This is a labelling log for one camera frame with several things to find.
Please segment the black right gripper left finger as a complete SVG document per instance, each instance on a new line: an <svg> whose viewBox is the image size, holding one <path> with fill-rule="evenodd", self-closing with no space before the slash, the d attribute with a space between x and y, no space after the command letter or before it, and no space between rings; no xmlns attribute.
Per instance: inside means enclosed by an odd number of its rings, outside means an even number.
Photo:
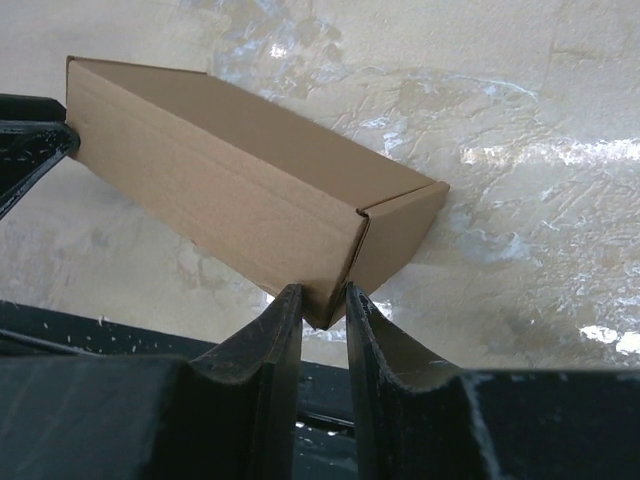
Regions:
<svg viewBox="0 0 640 480"><path fill-rule="evenodd" d="M1 354L5 479L288 479L303 292L200 356Z"/></svg>

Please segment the brown cardboard paper box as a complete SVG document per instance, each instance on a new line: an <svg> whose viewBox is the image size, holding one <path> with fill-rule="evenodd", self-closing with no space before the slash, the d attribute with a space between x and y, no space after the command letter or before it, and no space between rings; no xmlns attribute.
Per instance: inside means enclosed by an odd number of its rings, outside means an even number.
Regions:
<svg viewBox="0 0 640 480"><path fill-rule="evenodd" d="M79 163L266 292L301 284L320 329L410 262L449 191L202 72L71 56L66 106Z"/></svg>

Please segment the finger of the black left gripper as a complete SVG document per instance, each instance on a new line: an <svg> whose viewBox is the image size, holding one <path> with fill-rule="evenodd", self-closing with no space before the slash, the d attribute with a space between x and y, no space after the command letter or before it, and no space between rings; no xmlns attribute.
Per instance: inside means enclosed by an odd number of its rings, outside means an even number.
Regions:
<svg viewBox="0 0 640 480"><path fill-rule="evenodd" d="M79 135L64 123L2 120L1 218L79 146Z"/></svg>
<svg viewBox="0 0 640 480"><path fill-rule="evenodd" d="M1 94L0 118L2 121L65 122L66 109L53 98Z"/></svg>

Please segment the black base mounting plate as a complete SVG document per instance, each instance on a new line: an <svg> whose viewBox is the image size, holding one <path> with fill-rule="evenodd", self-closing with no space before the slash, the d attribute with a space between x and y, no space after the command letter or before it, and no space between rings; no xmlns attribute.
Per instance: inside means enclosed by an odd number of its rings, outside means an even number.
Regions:
<svg viewBox="0 0 640 480"><path fill-rule="evenodd" d="M1 354L174 354L194 359L210 342L1 302ZM304 361L298 384L295 479L358 477L354 416L345 369Z"/></svg>

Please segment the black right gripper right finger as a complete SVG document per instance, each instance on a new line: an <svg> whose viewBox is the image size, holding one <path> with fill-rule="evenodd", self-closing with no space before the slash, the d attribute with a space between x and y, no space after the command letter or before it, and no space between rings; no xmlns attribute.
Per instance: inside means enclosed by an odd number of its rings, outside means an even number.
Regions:
<svg viewBox="0 0 640 480"><path fill-rule="evenodd" d="M635 369L466 369L356 285L346 325L362 479L635 479Z"/></svg>

